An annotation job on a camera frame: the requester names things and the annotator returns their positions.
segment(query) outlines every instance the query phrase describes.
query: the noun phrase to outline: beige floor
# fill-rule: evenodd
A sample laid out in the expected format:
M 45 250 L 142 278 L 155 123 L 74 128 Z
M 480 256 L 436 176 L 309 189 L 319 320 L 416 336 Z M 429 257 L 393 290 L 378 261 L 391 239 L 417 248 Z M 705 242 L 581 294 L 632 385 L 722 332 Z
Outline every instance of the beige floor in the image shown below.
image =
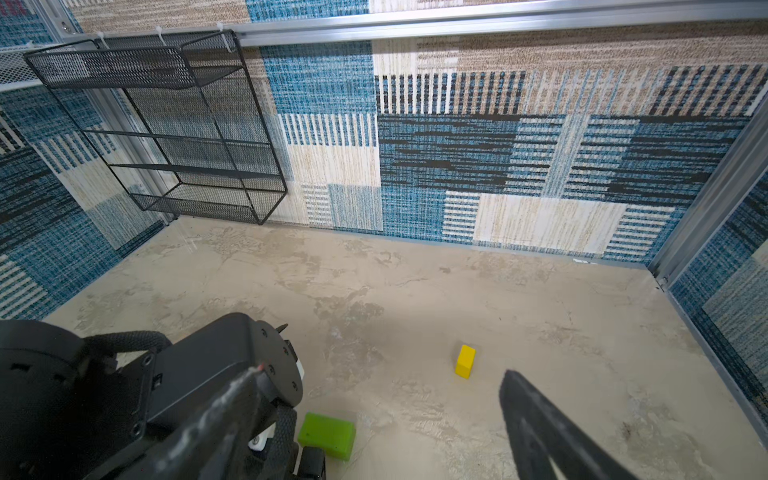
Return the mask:
M 765 478 L 768 455 L 645 270 L 183 217 L 48 317 L 173 341 L 273 325 L 306 411 L 354 420 L 329 478 L 516 478 L 498 386 L 528 377 L 640 478 Z M 469 380 L 458 348 L 478 350 Z

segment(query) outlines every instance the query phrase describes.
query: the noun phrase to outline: hanging wire organizer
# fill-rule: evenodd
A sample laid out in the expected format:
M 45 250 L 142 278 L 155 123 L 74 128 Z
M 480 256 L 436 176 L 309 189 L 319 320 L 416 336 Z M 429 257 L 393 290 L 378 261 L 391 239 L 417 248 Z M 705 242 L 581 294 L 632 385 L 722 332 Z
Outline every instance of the hanging wire organizer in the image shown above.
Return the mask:
M 233 31 L 88 39 L 24 58 L 140 209 L 262 225 L 286 196 Z M 122 92 L 140 120 L 134 131 L 103 130 L 73 114 L 78 106 L 65 92 L 92 88 Z M 146 141 L 155 155 L 125 163 L 104 147 L 115 135 Z M 167 191 L 126 187 L 124 169 L 160 172 Z

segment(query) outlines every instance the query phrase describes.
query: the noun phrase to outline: zip tie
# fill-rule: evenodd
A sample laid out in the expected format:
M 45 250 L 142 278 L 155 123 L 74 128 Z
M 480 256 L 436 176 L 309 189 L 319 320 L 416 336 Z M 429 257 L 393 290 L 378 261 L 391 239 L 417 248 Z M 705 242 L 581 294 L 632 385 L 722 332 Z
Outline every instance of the zip tie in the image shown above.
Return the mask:
M 106 40 L 104 40 L 104 32 L 102 32 L 102 31 L 97 31 L 97 32 L 96 32 L 96 35 L 98 35 L 99 39 L 101 40 L 101 43 L 103 43 L 103 44 L 104 44 L 104 47 L 107 47 L 107 50 L 109 50 L 109 44 L 107 43 L 107 41 L 106 41 Z
M 158 26 L 157 26 L 157 27 L 155 27 L 154 29 L 157 31 L 157 36 L 158 36 L 158 37 L 160 37 L 160 41 L 162 41 L 162 42 L 163 42 L 163 46 L 166 46 L 166 47 L 167 47 L 167 46 L 168 46 L 168 44 L 167 44 L 167 43 L 165 43 L 165 38 L 163 38 L 163 27 L 161 27 L 161 26 L 159 26 L 159 25 L 158 25 Z
M 219 28 L 219 31 L 221 32 L 221 39 L 224 40 L 224 46 L 227 47 L 227 51 L 229 53 L 232 53 L 232 48 L 230 47 L 230 43 L 227 41 L 227 36 L 224 34 L 224 23 L 216 22 L 216 26 Z

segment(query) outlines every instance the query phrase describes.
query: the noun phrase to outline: wire mesh shelf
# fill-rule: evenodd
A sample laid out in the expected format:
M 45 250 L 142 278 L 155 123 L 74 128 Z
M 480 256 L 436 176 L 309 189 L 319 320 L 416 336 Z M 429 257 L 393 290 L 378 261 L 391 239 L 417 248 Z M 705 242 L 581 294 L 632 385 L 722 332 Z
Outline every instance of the wire mesh shelf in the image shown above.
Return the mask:
M 232 31 L 83 40 L 24 55 L 94 150 L 121 181 L 155 170 L 158 194 L 128 191 L 142 210 L 261 225 L 286 196 L 285 177 Z M 139 131 L 80 125 L 56 95 L 61 89 L 120 88 L 141 120 Z M 162 161 L 104 158 L 113 136 L 154 143 Z

